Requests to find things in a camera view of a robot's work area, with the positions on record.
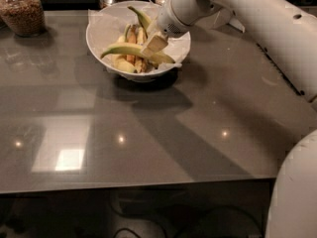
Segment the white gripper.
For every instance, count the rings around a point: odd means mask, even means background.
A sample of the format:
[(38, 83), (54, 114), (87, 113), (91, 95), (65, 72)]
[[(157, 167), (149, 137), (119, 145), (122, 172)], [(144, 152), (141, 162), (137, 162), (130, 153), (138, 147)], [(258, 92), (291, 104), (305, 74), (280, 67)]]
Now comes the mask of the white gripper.
[(205, 17), (211, 18), (211, 28), (216, 29), (227, 24), (232, 13), (216, 0), (166, 0), (147, 27), (149, 38), (141, 53), (149, 58), (162, 51), (168, 45), (167, 37), (180, 38)]

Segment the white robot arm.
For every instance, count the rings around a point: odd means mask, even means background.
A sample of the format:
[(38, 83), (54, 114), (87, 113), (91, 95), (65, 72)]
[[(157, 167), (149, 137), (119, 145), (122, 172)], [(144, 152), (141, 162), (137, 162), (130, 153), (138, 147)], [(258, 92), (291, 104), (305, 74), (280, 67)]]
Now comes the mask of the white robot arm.
[[(202, 17), (227, 10), (312, 106), (317, 98), (317, 18), (285, 0), (167, 0), (142, 54), (150, 57)], [(317, 238), (317, 131), (300, 140), (278, 172), (264, 238)]]

